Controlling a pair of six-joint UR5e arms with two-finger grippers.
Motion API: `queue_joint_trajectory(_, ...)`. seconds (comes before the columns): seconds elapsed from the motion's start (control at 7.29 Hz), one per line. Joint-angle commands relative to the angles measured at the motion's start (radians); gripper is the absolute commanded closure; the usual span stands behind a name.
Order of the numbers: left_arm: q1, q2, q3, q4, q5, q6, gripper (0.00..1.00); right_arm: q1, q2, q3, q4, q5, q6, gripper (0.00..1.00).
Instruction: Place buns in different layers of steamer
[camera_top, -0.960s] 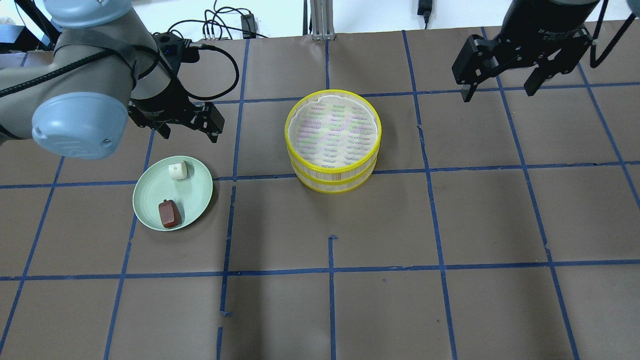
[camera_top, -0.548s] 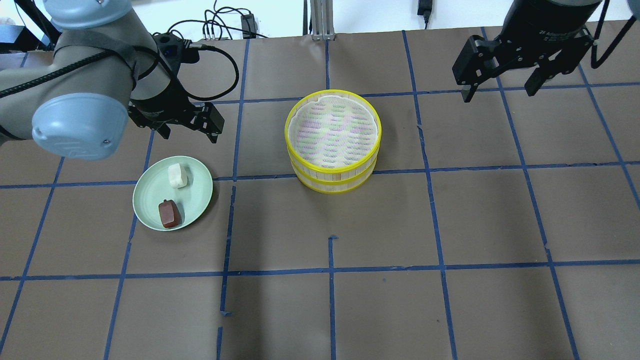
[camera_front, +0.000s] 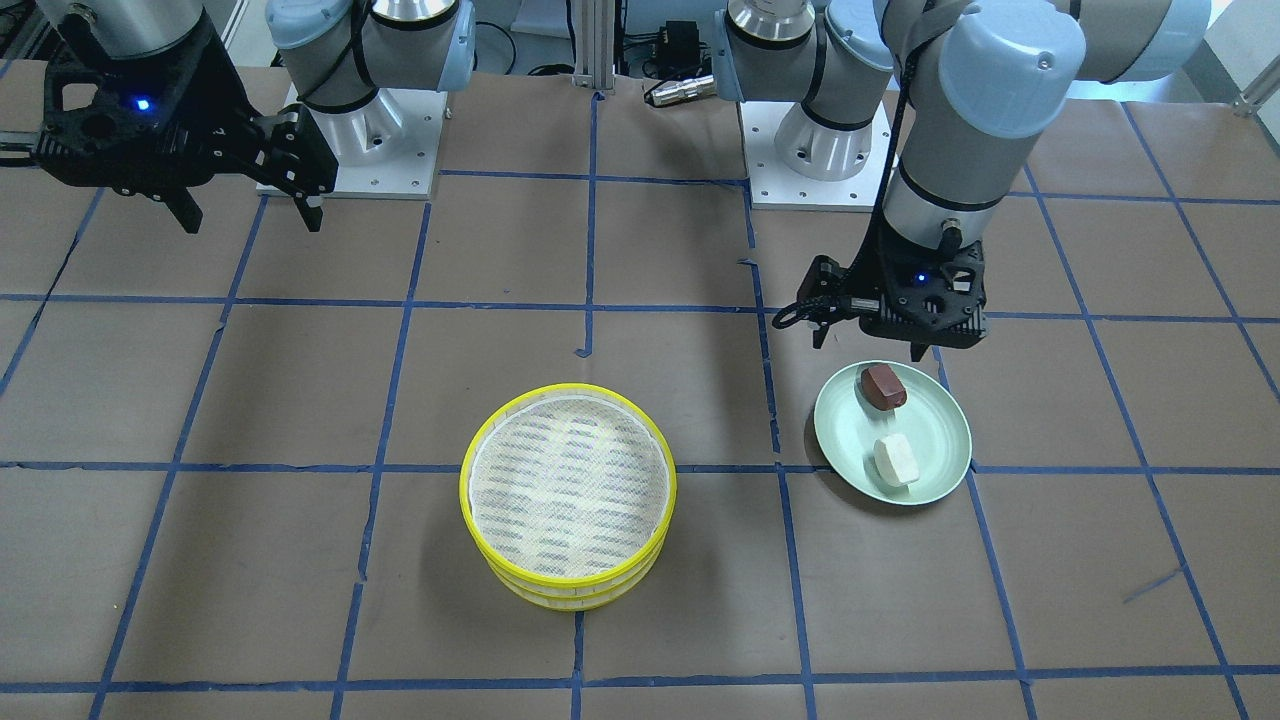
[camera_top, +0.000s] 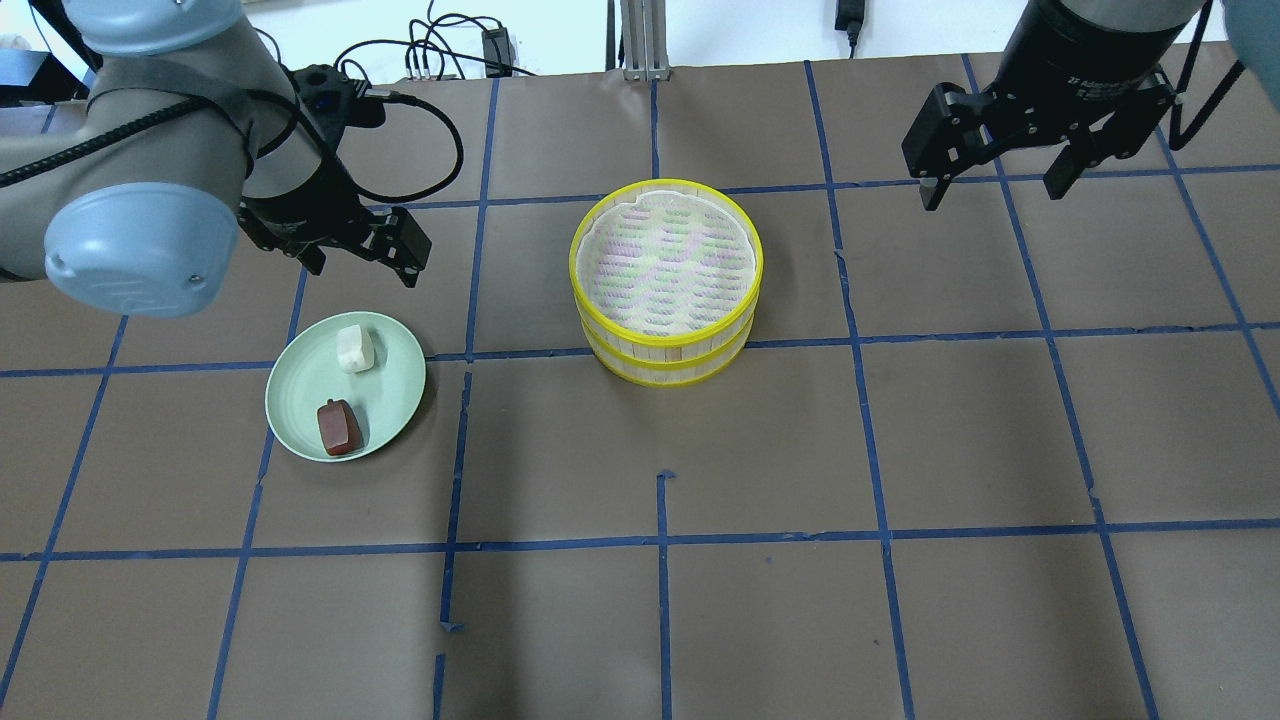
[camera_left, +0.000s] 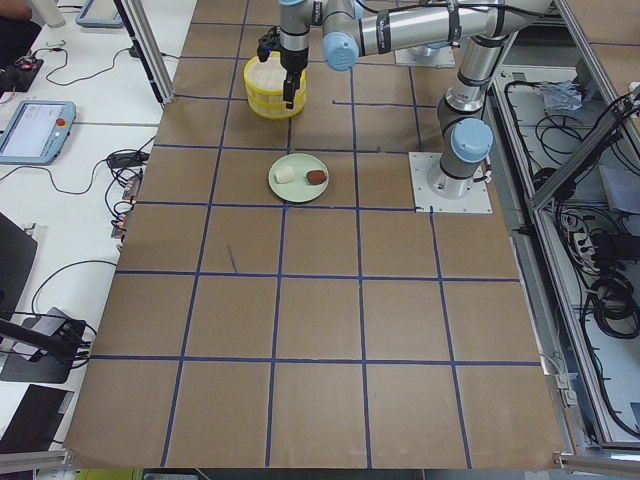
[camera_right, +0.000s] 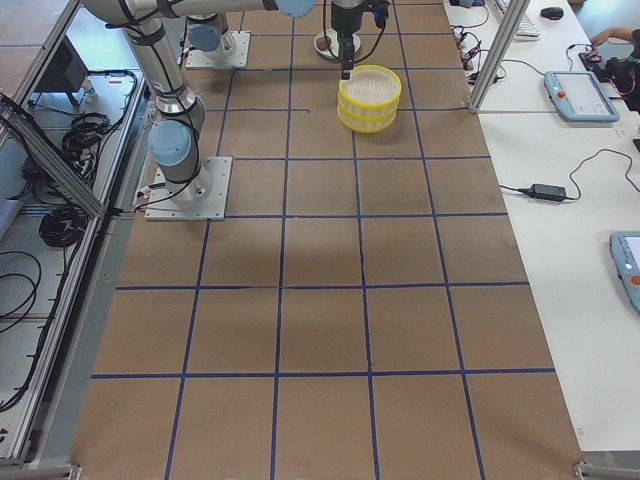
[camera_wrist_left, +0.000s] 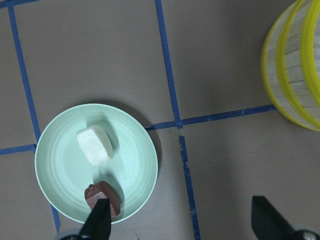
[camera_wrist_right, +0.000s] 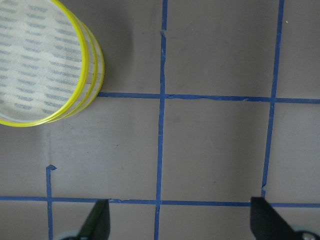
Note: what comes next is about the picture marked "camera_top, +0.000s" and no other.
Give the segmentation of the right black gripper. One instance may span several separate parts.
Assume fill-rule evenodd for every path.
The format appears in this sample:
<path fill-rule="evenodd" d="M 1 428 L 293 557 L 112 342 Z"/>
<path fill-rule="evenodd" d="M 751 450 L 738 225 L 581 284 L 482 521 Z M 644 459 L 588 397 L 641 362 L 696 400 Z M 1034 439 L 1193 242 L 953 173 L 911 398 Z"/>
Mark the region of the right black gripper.
<path fill-rule="evenodd" d="M 969 94 L 941 83 L 908 129 L 902 156 L 936 211 L 956 177 L 1020 149 L 1055 147 L 1046 193 L 1064 199 L 1085 170 L 1135 155 L 1174 109 L 1161 65 L 1201 1 L 1029 1 L 993 79 Z"/>

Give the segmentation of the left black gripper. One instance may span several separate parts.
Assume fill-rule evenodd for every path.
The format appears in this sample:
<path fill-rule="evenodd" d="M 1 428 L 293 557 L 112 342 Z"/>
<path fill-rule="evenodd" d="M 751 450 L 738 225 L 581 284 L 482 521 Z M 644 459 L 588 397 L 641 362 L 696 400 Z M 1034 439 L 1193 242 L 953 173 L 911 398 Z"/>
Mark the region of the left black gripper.
<path fill-rule="evenodd" d="M 250 241 L 265 252 L 298 260 L 310 275 L 321 275 L 324 249 L 338 249 L 396 272 L 415 288 L 425 270 L 431 241 L 402 206 L 433 188 L 403 196 L 362 190 L 337 156 L 347 127 L 376 128 L 392 104 L 433 111 L 433 105 L 407 94 L 374 90 L 330 65 L 291 72 L 296 99 L 253 91 L 253 99 L 288 115 L 283 131 L 261 151 L 262 169 L 285 169 L 283 179 L 264 188 L 244 188 L 238 222 Z"/>

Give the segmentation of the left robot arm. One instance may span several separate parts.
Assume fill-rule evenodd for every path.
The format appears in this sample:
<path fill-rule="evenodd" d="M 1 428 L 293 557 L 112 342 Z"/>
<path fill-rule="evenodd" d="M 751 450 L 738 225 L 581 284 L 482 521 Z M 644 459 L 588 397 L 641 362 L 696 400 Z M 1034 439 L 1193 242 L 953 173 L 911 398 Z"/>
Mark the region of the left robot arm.
<path fill-rule="evenodd" d="M 68 1 L 102 59 L 70 135 L 3 140 L 3 281 L 108 313 L 174 318 L 220 292 L 241 236 L 321 274 L 328 249 L 413 287 L 431 243 L 337 155 L 385 105 L 332 65 L 284 68 L 238 1 Z"/>

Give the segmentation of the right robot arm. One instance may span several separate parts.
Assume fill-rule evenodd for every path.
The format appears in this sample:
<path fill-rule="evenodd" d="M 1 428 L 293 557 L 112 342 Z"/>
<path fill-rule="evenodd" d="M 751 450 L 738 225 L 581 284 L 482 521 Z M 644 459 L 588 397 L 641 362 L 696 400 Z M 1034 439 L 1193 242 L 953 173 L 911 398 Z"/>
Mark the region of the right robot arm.
<path fill-rule="evenodd" d="M 954 179 L 1019 149 L 1056 147 L 1044 173 L 1061 199 L 1085 170 L 1138 152 L 1161 120 L 1185 147 L 1243 73 L 1277 101 L 1277 4 L 1225 1 L 1236 59 L 1198 113 L 1181 105 L 1204 40 L 1211 1 L 1029 1 L 982 91 L 932 88 L 901 149 L 933 211 Z"/>

